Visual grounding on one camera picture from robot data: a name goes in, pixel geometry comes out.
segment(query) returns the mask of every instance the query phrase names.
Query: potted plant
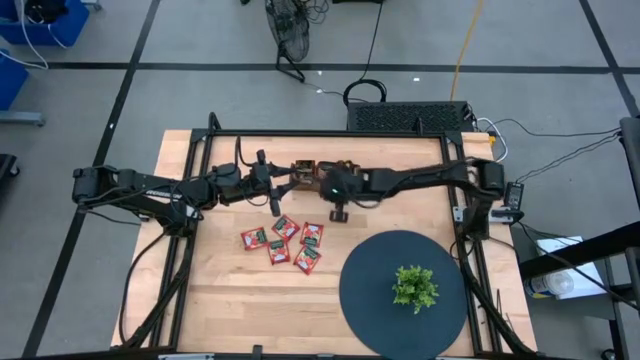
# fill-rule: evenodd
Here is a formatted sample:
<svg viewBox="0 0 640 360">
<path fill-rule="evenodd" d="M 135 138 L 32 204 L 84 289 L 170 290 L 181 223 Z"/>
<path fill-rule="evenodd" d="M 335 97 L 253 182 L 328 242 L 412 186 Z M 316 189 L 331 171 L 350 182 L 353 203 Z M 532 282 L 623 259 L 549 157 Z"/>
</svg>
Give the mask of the potted plant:
<svg viewBox="0 0 640 360">
<path fill-rule="evenodd" d="M 396 292 L 394 304 L 414 305 L 413 313 L 418 314 L 423 306 L 435 305 L 435 297 L 439 296 L 438 285 L 431 282 L 433 271 L 420 266 L 411 265 L 409 269 L 401 266 L 396 272 L 398 281 L 393 285 Z"/>
</svg>

